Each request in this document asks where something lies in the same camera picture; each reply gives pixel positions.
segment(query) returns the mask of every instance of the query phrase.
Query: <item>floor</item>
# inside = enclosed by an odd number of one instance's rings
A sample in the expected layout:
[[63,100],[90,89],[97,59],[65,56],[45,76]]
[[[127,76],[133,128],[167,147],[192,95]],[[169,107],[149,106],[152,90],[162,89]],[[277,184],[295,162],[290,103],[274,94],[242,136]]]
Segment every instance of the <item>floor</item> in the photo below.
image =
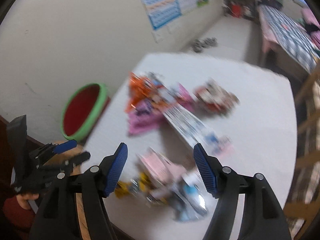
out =
[[215,37],[217,47],[204,49],[201,54],[245,61],[258,65],[261,48],[261,30],[256,23],[232,16],[222,16],[199,39]]

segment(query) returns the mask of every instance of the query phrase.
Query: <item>blue rubber tip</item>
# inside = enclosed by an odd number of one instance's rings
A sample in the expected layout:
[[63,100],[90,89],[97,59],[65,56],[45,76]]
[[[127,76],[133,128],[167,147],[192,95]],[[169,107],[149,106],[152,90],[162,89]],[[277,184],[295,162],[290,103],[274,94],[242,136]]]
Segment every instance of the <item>blue rubber tip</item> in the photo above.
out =
[[109,169],[109,172],[106,176],[106,187],[103,190],[103,193],[106,197],[108,197],[110,193],[114,192],[117,186],[124,164],[128,158],[127,145],[124,143],[121,143],[115,155],[116,155],[116,158],[114,159],[112,166]]
[[61,143],[57,145],[54,149],[53,152],[56,154],[64,153],[68,150],[71,150],[77,146],[77,141],[76,140],[71,140],[67,141],[65,143]]
[[207,153],[205,152],[201,144],[196,144],[193,148],[193,157],[196,161],[196,165],[199,169],[201,178],[204,182],[207,192],[209,192],[210,194],[216,194],[217,178],[215,174],[212,172],[205,156],[208,157]]

